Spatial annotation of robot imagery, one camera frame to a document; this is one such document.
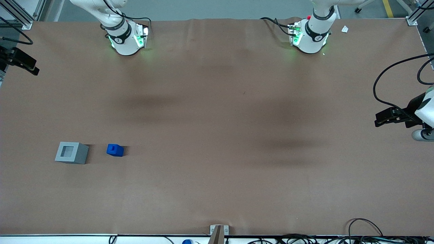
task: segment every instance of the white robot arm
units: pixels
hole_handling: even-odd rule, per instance
[[[127,0],[70,0],[97,18],[108,33],[112,47],[121,55],[132,55],[146,44],[148,28],[119,13]]]
[[[356,5],[365,0],[310,0],[313,4],[313,15],[289,27],[292,45],[305,53],[316,53],[326,44],[330,27],[336,20],[334,5]]]

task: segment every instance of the square opening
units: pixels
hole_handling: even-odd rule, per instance
[[[74,150],[74,147],[71,146],[63,146],[62,153],[60,154],[61,157],[71,157],[72,151]]]

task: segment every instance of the black cable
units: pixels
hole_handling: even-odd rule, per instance
[[[434,83],[426,83],[426,82],[423,82],[423,81],[421,80],[421,72],[422,72],[422,70],[424,70],[425,66],[426,66],[427,64],[431,63],[431,61],[433,61],[433,60],[434,60],[434,58],[429,59],[429,60],[426,61],[426,62],[421,66],[421,68],[419,69],[417,78],[418,78],[418,82],[419,82],[420,84],[423,84],[423,85],[429,85],[429,86],[430,86],[430,85],[434,85]]]
[[[172,244],[175,244],[170,238],[168,238],[167,236],[163,236],[164,238],[168,239]]]
[[[275,25],[280,25],[281,27],[286,27],[286,28],[288,28],[288,26],[286,26],[286,25],[284,25],[284,24],[280,24],[279,22],[276,22],[276,21],[275,21],[276,19],[277,19],[277,18],[275,18],[275,19],[273,20],[273,19],[268,18],[268,17],[262,17],[262,18],[260,18],[260,20],[269,20],[269,21],[273,22]]]
[[[121,17],[124,17],[124,18],[127,18],[127,19],[130,19],[130,20],[149,20],[149,25],[151,24],[151,19],[149,19],[148,17],[143,17],[143,18],[133,18],[133,17],[128,17],[128,16],[126,16],[124,13],[118,13],[117,11],[115,11],[108,3],[107,3],[107,1],[106,0],[103,0],[104,1],[104,3],[106,4],[106,6],[112,11],[112,12],[114,12],[115,14],[117,14],[117,15],[119,15],[119,16],[121,16]]]
[[[397,110],[399,110],[401,113],[403,113],[404,115],[406,115],[407,117],[409,117],[409,118],[412,119],[413,121],[419,121],[419,119],[415,119],[413,116],[410,116],[407,112],[405,112],[405,111],[404,111],[402,108],[400,108],[399,106],[397,106],[397,105],[395,105],[395,104],[393,104],[393,103],[386,102],[386,101],[383,101],[383,100],[379,99],[378,96],[377,96],[377,92],[376,92],[375,89],[376,89],[376,87],[377,87],[377,83],[378,83],[378,81],[380,80],[381,76],[382,76],[384,73],[386,73],[386,71],[388,71],[390,68],[392,68],[392,67],[394,67],[394,66],[396,66],[396,65],[398,65],[398,64],[401,64],[401,63],[407,62],[407,61],[411,61],[411,60],[419,59],[419,58],[423,58],[423,57],[428,57],[428,56],[433,56],[433,55],[434,55],[434,53],[428,53],[428,54],[424,54],[424,55],[414,56],[414,57],[411,57],[411,58],[404,59],[404,60],[401,60],[401,61],[399,61],[399,62],[396,62],[396,63],[390,65],[389,67],[387,67],[386,69],[384,69],[384,70],[380,73],[380,75],[378,75],[377,79],[376,79],[375,82],[374,82],[374,86],[372,87],[372,91],[373,91],[373,93],[374,93],[374,97],[375,97],[375,99],[376,99],[377,101],[383,103],[383,104],[386,104],[386,105],[389,105],[389,106],[392,106],[392,107],[396,108]]]
[[[269,20],[269,21],[271,21],[273,24],[277,25],[277,26],[278,26],[278,27],[283,31],[283,33],[285,33],[286,35],[288,35],[288,36],[296,36],[295,34],[291,34],[291,33],[286,32],[282,27],[286,27],[286,28],[288,28],[288,26],[279,23],[279,22],[277,21],[277,18],[275,18],[274,20],[272,20],[272,19],[270,19],[270,18],[268,18],[268,17],[262,17],[262,18],[260,18],[260,20]]]
[[[274,244],[273,242],[271,242],[271,241],[267,241],[267,240],[261,240],[261,239],[259,239],[259,240],[256,240],[256,241],[251,241],[251,242],[249,242],[249,243],[247,243],[247,244],[254,244],[255,242],[257,242],[257,241],[260,241],[260,242],[266,242],[266,243],[268,243],[268,244]]]
[[[318,241],[314,236],[308,236],[308,235],[304,235],[304,234],[286,234],[286,235],[283,235],[282,238],[288,239],[286,241],[287,244],[293,244],[298,240],[302,240],[304,242],[304,244],[318,244]]]
[[[420,10],[433,10],[434,7],[424,8],[424,7],[420,6],[420,7],[418,7],[418,9],[420,9]]]
[[[30,39],[20,29],[16,28],[15,26],[13,26],[11,23],[9,23],[7,20],[5,20],[2,17],[0,17],[0,20],[2,20],[3,22],[5,22],[8,26],[14,28],[16,31],[18,31],[21,35],[23,35],[23,37],[25,37],[27,40],[29,40],[29,42],[23,42],[23,41],[20,41],[20,40],[11,39],[11,38],[7,38],[7,37],[4,37],[4,36],[2,36],[1,39],[5,40],[5,41],[10,41],[10,42],[15,42],[15,43],[21,43],[21,44],[26,44],[26,45],[32,45],[33,44],[32,39]]]
[[[108,244],[114,244],[117,238],[118,236],[110,236],[110,238],[108,239]]]
[[[368,219],[365,219],[365,218],[355,218],[355,219],[353,219],[353,221],[351,221],[350,225],[348,226],[348,236],[349,236],[349,237],[351,236],[351,226],[352,226],[352,224],[353,224],[354,222],[356,222],[357,220],[362,220],[362,221],[365,221],[365,222],[371,223],[372,225],[375,226],[375,228],[377,228],[377,230],[379,231],[380,235],[383,236],[383,232],[380,230],[380,228],[378,228],[378,226],[377,226],[376,224],[374,224],[374,222],[372,222],[372,221],[370,221],[370,220],[368,220]]]

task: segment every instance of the metal bracket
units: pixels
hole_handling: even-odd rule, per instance
[[[408,16],[405,17],[405,20],[407,21],[408,26],[417,26],[418,25],[417,21],[410,22],[410,20],[408,19]]]
[[[32,28],[33,21],[30,21],[30,25],[24,26],[21,28],[21,30],[30,30]]]
[[[0,0],[0,7],[3,7],[10,15],[23,25],[23,30],[29,30],[35,20],[15,0]]]
[[[210,235],[213,234],[214,228],[220,224],[213,224],[210,225]],[[223,225],[223,229],[224,229],[224,235],[229,235],[229,225]]]

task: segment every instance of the table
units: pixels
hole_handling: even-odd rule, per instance
[[[346,234],[367,218],[385,235],[431,234],[433,144],[374,127],[387,106],[372,84],[425,53],[418,31],[332,31],[308,55],[262,20],[153,22],[147,49],[120,56],[98,24],[34,23],[19,47],[39,75],[11,67],[0,89],[0,233]],[[427,88],[425,61],[386,73],[378,95],[405,107]],[[60,141],[90,145],[87,164],[55,162]]]

